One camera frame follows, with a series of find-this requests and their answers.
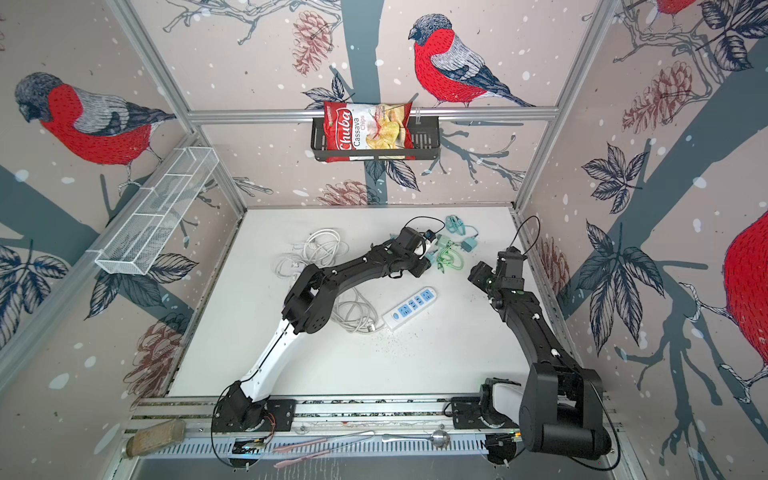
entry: white mesh shelf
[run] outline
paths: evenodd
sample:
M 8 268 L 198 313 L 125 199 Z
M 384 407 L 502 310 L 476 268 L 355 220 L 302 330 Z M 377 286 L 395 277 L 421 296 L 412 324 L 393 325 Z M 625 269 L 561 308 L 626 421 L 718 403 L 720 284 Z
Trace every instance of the white mesh shelf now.
M 101 251 L 107 273 L 146 275 L 181 218 L 219 164 L 210 147 L 187 147 Z

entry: metal spoon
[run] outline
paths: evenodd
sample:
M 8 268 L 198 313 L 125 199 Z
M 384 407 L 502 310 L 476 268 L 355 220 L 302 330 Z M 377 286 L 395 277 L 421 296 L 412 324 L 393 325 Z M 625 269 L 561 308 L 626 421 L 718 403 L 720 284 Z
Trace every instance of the metal spoon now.
M 436 449 L 445 447 L 450 441 L 451 437 L 445 430 L 435 430 L 429 437 L 412 437 L 408 435 L 382 435 L 382 442 L 397 442 L 399 440 L 425 440 L 431 442 L 432 446 Z

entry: blue power strip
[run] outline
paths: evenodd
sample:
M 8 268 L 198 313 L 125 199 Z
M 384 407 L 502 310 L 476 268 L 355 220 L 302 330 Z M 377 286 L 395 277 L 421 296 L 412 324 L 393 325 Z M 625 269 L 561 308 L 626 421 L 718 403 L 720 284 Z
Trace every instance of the blue power strip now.
M 437 300 L 437 292 L 428 286 L 385 313 L 382 319 L 394 331 L 403 323 L 419 315 Z

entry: bird head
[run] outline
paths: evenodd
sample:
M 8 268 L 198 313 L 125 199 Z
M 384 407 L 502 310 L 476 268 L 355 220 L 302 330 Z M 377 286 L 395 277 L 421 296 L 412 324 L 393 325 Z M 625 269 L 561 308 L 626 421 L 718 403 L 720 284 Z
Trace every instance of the bird head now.
M 415 41 L 419 44 L 419 47 L 423 47 L 433 33 L 442 29 L 450 30 L 451 28 L 453 28 L 453 25 L 451 25 L 448 17 L 439 13 L 430 13 L 416 20 L 413 28 L 411 28 L 411 33 L 408 35 L 408 39 Z
M 63 84 L 58 77 L 41 71 L 27 75 L 16 85 L 18 111 L 27 122 L 36 118 L 45 122 L 53 121 L 48 108 L 48 94 Z

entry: red chip bag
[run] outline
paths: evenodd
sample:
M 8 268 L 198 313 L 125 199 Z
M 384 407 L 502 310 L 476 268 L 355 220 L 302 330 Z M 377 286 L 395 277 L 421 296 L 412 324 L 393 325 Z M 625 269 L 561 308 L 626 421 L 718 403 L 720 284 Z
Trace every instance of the red chip bag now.
M 327 150 L 402 150 L 413 148 L 408 117 L 411 104 L 325 104 Z M 383 160 L 413 160 L 392 155 Z M 372 160 L 373 157 L 330 157 L 326 161 Z

